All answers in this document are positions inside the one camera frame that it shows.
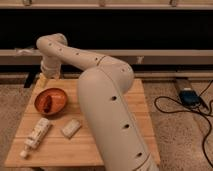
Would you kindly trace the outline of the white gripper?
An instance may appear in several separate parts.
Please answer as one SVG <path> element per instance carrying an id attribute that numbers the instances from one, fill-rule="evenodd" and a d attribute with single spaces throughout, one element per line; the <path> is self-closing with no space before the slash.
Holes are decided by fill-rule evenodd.
<path id="1" fill-rule="evenodd" d="M 43 59 L 41 61 L 41 71 L 39 75 L 39 84 L 44 88 L 48 79 L 57 79 L 60 77 L 61 62 L 53 59 Z"/>

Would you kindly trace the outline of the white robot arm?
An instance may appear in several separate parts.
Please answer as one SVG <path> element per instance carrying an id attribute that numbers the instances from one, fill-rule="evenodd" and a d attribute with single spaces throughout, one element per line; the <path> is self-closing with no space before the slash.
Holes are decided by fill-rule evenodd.
<path id="1" fill-rule="evenodd" d="M 83 71 L 77 85 L 78 102 L 106 171 L 159 171 L 124 98 L 134 82 L 131 66 L 70 47 L 62 34 L 42 36 L 36 46 L 46 78 L 59 75 L 63 62 Z"/>

